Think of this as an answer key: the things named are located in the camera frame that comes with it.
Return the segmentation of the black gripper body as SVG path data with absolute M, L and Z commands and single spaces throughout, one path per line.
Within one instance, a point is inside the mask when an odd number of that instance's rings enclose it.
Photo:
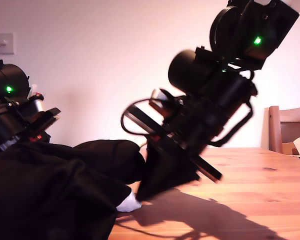
M 177 110 L 164 116 L 162 124 L 150 118 L 135 103 L 127 107 L 124 116 L 145 130 L 143 136 L 157 151 L 173 157 L 180 155 L 193 162 L 213 182 L 222 179 L 223 175 L 200 157 L 207 146 L 219 148 L 228 142 L 227 135 L 218 141 L 212 140 L 222 132 L 228 120 L 212 103 L 208 102 L 202 110 L 198 106 L 180 104 Z
M 39 113 L 35 121 L 29 122 L 12 104 L 0 104 L 0 151 L 5 151 L 13 144 L 37 141 L 58 119 L 61 111 L 52 108 Z

